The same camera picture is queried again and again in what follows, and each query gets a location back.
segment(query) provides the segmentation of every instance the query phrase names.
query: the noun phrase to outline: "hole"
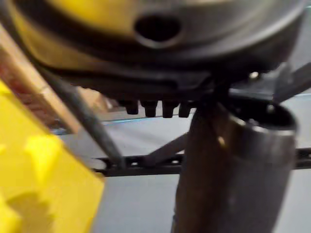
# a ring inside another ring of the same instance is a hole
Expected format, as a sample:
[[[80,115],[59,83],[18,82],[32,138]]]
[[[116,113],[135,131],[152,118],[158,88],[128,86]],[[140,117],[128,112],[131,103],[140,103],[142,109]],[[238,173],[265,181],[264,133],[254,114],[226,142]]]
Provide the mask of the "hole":
[[[231,100],[227,108],[238,118],[269,129],[292,129],[292,115],[278,105],[260,100]]]
[[[138,41],[149,47],[166,47],[176,42],[180,22],[172,16],[144,16],[135,24]]]

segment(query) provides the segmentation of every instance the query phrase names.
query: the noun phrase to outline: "metal tube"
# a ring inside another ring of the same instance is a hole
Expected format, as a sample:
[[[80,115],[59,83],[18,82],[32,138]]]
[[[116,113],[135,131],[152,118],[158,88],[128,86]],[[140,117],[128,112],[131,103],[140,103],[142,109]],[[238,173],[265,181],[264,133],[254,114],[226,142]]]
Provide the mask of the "metal tube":
[[[90,134],[98,146],[119,168],[125,168],[125,160],[116,145],[106,132],[104,125],[96,118],[95,114],[81,98],[74,86],[55,78],[47,71],[43,71],[44,78],[65,103],[65,105],[74,113],[85,130]]]
[[[294,168],[295,121],[268,103],[232,105],[199,107],[194,115],[173,233],[273,230]]]

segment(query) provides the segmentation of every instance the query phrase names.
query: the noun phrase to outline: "metal rod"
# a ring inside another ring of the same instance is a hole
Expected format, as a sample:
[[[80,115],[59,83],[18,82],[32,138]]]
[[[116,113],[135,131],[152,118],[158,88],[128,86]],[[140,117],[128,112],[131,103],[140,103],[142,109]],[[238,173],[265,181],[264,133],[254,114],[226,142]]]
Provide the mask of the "metal rod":
[[[296,70],[292,76],[293,79],[275,93],[274,101],[281,103],[311,87],[311,63]]]
[[[81,98],[76,88],[59,78],[53,77],[53,75],[47,71],[42,72],[51,88],[77,117],[85,130],[90,134],[103,152],[105,152],[109,159],[111,159],[111,161],[119,168],[125,168],[124,157],[106,132],[104,125],[102,125],[96,118],[95,114]]]
[[[176,154],[174,157],[162,162],[155,167],[142,166],[144,155],[139,156],[126,156],[125,163],[126,169],[116,169],[111,166],[111,161],[108,158],[98,159],[106,164],[106,169],[94,169],[106,177],[113,176],[145,176],[145,175],[168,175],[179,174],[181,163],[183,161],[183,154]]]
[[[187,133],[158,148],[144,157],[143,164],[145,166],[156,166],[159,163],[174,157],[176,153],[185,149],[186,139]]]

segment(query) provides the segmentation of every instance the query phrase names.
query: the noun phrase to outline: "black metal part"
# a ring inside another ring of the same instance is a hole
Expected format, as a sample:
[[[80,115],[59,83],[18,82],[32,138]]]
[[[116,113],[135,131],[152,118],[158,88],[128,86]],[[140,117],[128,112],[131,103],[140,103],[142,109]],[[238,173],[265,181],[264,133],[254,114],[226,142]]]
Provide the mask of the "black metal part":
[[[179,106],[179,117],[187,118],[189,117],[191,111],[191,103],[189,102],[181,102]]]
[[[283,102],[309,88],[311,88],[311,63],[296,70],[286,83],[281,83],[274,94],[274,99],[276,102]]]
[[[143,157],[143,166],[153,167],[175,157],[186,147],[187,134],[183,134],[173,141],[165,144],[154,152]]]
[[[137,115],[138,114],[138,102],[130,101],[130,100],[119,100],[119,104],[126,108],[126,112],[129,115]]]
[[[140,104],[145,108],[146,117],[156,116],[157,101],[141,101]]]
[[[311,148],[296,149],[296,167],[295,169],[311,169]],[[171,154],[161,155],[162,158],[168,158],[161,161],[154,167],[148,167],[144,165],[144,160],[147,155],[139,156],[127,156],[125,157],[126,169],[117,169],[111,163],[109,158],[101,158],[99,160],[104,161],[107,165],[106,169],[95,169],[96,172],[104,174],[106,177],[114,176],[146,176],[146,175],[169,175],[180,174],[182,163],[185,159],[185,155]]]
[[[138,43],[129,43],[127,40],[116,38],[111,34],[104,34],[103,32],[93,30],[91,27],[86,27],[84,24],[74,21],[62,12],[57,11],[56,8],[49,5],[46,1],[32,0],[25,4],[23,1],[16,0],[14,4],[21,14],[31,22],[39,24],[41,29],[45,29],[62,41],[71,44],[72,47],[105,61],[134,64],[147,63],[163,67],[182,67],[192,66],[198,62],[206,63],[206,61],[214,61],[217,58],[222,63],[230,60],[233,62],[231,63],[231,67],[244,64],[245,68],[246,63],[247,66],[250,64],[262,64],[266,67],[273,66],[278,64],[280,60],[286,60],[290,53],[289,51],[292,50],[298,31],[288,30],[288,28],[290,27],[289,25],[293,24],[303,14],[304,0],[290,0],[286,3],[281,0],[275,0],[273,2],[274,4],[262,4],[262,6],[268,6],[267,9],[265,8],[265,11],[271,12],[270,14],[265,12],[265,14],[262,13],[257,17],[252,17],[252,20],[247,20],[247,25],[231,28],[230,33],[223,33],[216,38],[200,41],[198,45],[194,43],[196,46],[184,46],[184,44],[180,44],[180,46],[174,49],[167,50],[148,49]],[[229,4],[231,3],[225,3],[223,7],[220,7],[221,2],[218,3],[219,10],[227,9]],[[201,8],[198,14],[191,15],[191,17],[189,13],[195,10],[196,7],[182,7],[183,13],[180,17],[182,16],[184,18],[183,20],[187,21],[188,24],[186,25],[188,26],[190,19],[192,21],[191,28],[188,28],[184,33],[190,34],[190,38],[202,36],[203,34],[210,35],[210,28],[205,28],[204,25],[212,24],[214,30],[218,29],[219,27],[215,27],[215,24],[210,21],[213,22],[216,20],[220,23],[225,20],[230,22],[230,20],[232,21],[232,13],[236,14],[241,9],[245,9],[244,5],[247,4],[243,2],[239,7],[234,7],[233,11],[227,9],[228,15],[224,13],[220,18],[219,14],[213,15],[214,12],[211,9],[214,9],[214,5],[210,6],[208,3],[204,3],[204,5],[208,7]],[[175,4],[172,4],[172,8],[166,9],[165,11],[174,9],[173,11],[176,12],[180,10],[179,8]],[[158,10],[158,8],[149,9],[148,13],[156,14]],[[199,20],[197,17],[202,13],[205,15],[204,22],[200,21],[202,25],[193,22],[193,20]],[[248,14],[249,12],[239,15],[239,17],[242,18]],[[194,29],[198,27],[203,28],[199,31],[195,30],[196,32],[194,33]],[[260,49],[251,48],[249,50],[250,47],[255,47],[258,44],[261,46]],[[224,59],[228,54],[232,54],[234,58],[238,59]]]
[[[125,168],[124,157],[120,154],[115,143],[111,140],[110,136],[104,129],[104,125],[96,118],[93,111],[81,98],[80,94],[74,86],[64,82],[60,79],[56,79],[46,71],[44,78],[59,96],[59,98],[65,103],[65,105],[74,113],[85,130],[94,139],[98,146],[105,152],[105,154],[111,159],[113,163],[117,165],[117,168]]]
[[[163,118],[172,118],[174,108],[176,108],[178,105],[179,102],[177,101],[163,101],[162,102]]]
[[[237,111],[241,105],[247,107]],[[252,101],[197,109],[173,233],[272,232],[294,167],[296,125],[282,107],[269,112],[267,106]]]
[[[145,167],[145,156],[127,156],[125,157],[126,169],[118,169],[113,166],[109,158],[101,158],[107,165],[105,170],[95,170],[107,177],[114,176],[144,176],[144,175],[165,175],[165,174],[179,174],[181,163],[183,161],[183,154],[176,154],[170,156],[170,159],[162,162],[156,167]]]
[[[296,154],[297,154],[296,169],[310,169],[311,148],[297,149]]]
[[[242,80],[232,85],[229,95],[233,98],[248,98],[257,100],[276,101],[277,93],[282,88],[291,88],[293,76],[287,63],[281,64],[277,69]]]

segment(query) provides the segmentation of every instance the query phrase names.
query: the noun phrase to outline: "yellow object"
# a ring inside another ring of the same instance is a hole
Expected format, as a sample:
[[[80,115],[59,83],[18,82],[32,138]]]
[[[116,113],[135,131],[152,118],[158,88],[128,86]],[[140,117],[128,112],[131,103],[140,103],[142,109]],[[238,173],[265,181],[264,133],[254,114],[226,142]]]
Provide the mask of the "yellow object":
[[[16,29],[36,59],[52,67],[56,65],[59,68],[97,71],[102,69],[103,64],[100,59],[78,51],[54,34],[36,27],[13,3],[13,1],[9,1],[9,8]]]
[[[139,2],[128,0],[47,0],[73,18],[102,32],[134,34],[131,23],[137,15]]]
[[[103,179],[0,81],[0,233],[87,233]]]

